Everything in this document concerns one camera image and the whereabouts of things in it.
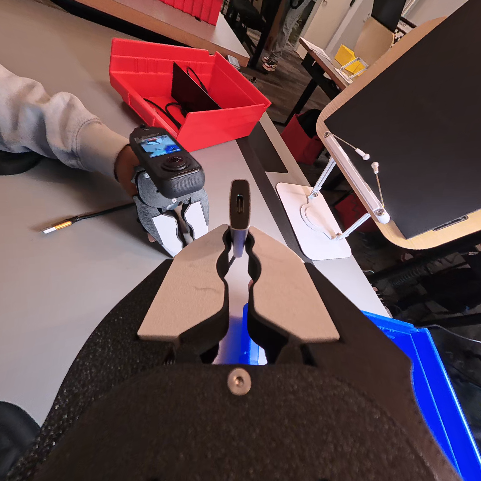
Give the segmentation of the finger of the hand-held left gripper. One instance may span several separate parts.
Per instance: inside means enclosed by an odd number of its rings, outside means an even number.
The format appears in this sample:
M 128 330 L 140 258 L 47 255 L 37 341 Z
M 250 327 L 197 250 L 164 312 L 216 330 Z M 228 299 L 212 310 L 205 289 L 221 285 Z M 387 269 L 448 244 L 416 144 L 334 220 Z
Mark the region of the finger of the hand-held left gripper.
M 200 201 L 184 204 L 182 207 L 184 220 L 192 240 L 197 240 L 208 232 L 208 221 L 205 219 Z
M 175 257 L 184 248 L 184 236 L 176 213 L 160 213 L 152 218 L 162 248 Z

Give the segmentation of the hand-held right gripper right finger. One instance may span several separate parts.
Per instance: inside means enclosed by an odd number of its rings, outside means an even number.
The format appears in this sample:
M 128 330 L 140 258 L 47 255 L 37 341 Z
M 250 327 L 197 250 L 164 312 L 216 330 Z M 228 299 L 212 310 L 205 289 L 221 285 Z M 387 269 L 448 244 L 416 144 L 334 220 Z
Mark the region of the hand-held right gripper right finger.
M 251 226 L 247 329 L 266 357 L 287 346 L 337 342 L 340 334 L 307 270 L 289 247 Z

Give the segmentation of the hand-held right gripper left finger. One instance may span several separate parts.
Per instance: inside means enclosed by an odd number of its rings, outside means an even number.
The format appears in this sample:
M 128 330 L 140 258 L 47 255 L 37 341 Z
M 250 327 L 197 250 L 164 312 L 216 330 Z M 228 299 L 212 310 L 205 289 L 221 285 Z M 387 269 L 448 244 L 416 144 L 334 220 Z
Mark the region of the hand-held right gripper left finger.
M 171 261 L 137 336 L 165 341 L 202 356 L 229 328 L 230 228 L 222 224 L 193 241 Z

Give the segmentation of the grey metal usb hub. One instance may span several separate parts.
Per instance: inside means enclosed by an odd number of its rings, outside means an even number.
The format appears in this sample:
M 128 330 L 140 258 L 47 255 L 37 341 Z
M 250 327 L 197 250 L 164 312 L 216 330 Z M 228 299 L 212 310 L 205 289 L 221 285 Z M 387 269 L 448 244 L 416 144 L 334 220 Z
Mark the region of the grey metal usb hub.
M 242 257 L 250 227 L 251 192 L 246 179 L 235 179 L 229 195 L 229 224 L 232 244 L 230 268 L 235 259 Z

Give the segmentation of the person's left forearm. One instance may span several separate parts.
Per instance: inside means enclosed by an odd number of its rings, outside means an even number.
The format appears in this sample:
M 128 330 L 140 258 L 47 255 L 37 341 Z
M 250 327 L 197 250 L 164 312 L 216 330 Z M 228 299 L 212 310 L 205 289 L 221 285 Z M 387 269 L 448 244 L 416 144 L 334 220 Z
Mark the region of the person's left forearm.
M 1 151 L 35 152 L 114 177 L 127 138 L 109 129 L 73 94 L 50 96 L 38 81 L 1 65 Z

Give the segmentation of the black tablet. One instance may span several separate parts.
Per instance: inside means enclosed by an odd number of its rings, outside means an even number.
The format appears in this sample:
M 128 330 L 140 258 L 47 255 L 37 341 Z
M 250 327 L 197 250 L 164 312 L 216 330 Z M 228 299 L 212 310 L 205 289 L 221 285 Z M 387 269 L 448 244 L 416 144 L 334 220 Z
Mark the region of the black tablet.
M 171 96 L 186 113 L 221 110 L 191 67 L 183 69 L 173 63 Z

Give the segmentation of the black ribbed mat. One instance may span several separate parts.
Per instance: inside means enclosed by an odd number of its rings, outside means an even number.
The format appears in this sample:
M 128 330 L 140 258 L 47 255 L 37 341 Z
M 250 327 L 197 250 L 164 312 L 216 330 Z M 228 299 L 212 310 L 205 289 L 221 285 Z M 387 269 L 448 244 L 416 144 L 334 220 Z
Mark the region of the black ribbed mat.
M 1 176 L 19 175 L 33 169 L 44 157 L 35 152 L 1 151 Z

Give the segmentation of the blue plastic bin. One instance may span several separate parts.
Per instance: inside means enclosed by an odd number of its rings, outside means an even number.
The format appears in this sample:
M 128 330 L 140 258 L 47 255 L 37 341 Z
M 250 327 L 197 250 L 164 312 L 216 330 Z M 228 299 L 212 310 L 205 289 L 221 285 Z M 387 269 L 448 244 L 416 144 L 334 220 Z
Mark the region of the blue plastic bin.
M 309 347 L 307 362 L 352 382 L 412 437 L 429 432 L 462 480 L 480 480 L 479 449 L 430 333 L 348 300 L 331 318 L 340 341 Z

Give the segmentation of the row of red bins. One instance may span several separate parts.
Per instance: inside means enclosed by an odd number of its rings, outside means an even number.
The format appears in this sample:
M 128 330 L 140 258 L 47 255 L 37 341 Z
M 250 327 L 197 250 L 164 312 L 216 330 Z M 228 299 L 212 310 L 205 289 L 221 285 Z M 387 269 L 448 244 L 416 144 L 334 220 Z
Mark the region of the row of red bins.
M 199 21 L 216 26 L 223 1 L 160 1 Z

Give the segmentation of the black office chair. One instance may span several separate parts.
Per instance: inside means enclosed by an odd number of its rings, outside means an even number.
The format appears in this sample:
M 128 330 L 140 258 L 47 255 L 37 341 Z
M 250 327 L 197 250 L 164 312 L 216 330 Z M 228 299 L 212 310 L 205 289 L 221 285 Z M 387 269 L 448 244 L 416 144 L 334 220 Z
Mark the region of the black office chair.
M 260 9 L 254 3 L 255 1 L 229 1 L 225 19 L 238 39 L 245 36 L 249 28 L 262 32 L 266 26 L 271 1 L 260 1 Z

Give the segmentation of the wooden desk with black legs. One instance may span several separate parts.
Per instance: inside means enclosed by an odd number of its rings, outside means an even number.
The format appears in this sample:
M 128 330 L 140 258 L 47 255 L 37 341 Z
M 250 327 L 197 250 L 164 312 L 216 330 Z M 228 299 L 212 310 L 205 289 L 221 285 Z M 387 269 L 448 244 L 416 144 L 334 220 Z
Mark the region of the wooden desk with black legs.
M 301 110 L 309 101 L 317 87 L 319 87 L 326 94 L 329 101 L 331 101 L 348 86 L 348 82 L 337 72 L 336 65 L 320 47 L 317 47 L 303 37 L 299 38 L 299 43 L 306 50 L 306 55 L 301 65 L 309 74 L 310 81 L 285 122 L 281 124 L 284 127 L 289 124 L 292 117 L 301 113 Z

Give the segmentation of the yellow box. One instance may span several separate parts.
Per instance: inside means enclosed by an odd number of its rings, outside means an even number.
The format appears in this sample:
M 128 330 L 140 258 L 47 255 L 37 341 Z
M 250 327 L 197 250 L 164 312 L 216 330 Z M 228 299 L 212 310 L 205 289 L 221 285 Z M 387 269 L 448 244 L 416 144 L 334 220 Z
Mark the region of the yellow box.
M 352 51 L 345 45 L 341 45 L 334 58 L 335 58 L 335 61 L 339 63 L 341 67 L 342 65 L 351 61 L 355 57 L 356 55 L 354 51 Z

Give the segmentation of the clear acrylic holder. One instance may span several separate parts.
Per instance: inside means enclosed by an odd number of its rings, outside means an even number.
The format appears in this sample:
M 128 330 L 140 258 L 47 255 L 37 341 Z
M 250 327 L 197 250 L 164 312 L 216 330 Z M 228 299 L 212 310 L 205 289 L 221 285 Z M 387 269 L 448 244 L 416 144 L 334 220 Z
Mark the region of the clear acrylic holder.
M 360 57 L 355 57 L 351 61 L 342 65 L 338 72 L 340 76 L 348 83 L 360 76 L 366 69 L 368 65 Z

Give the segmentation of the dark cloth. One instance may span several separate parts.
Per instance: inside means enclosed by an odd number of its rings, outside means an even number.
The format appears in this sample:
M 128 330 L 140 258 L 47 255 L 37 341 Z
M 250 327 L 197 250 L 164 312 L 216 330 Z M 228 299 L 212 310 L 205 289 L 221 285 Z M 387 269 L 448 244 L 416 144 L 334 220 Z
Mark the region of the dark cloth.
M 31 447 L 40 430 L 20 406 L 1 401 L 1 480 Z

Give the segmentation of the pale wooden chair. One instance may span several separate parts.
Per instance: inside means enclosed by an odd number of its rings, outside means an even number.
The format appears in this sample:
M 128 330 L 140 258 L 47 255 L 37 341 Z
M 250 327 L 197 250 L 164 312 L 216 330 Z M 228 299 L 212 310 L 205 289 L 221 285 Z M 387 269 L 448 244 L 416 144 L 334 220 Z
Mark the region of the pale wooden chair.
M 394 33 L 373 17 L 369 17 L 354 47 L 354 54 L 368 66 L 385 54 L 394 42 Z

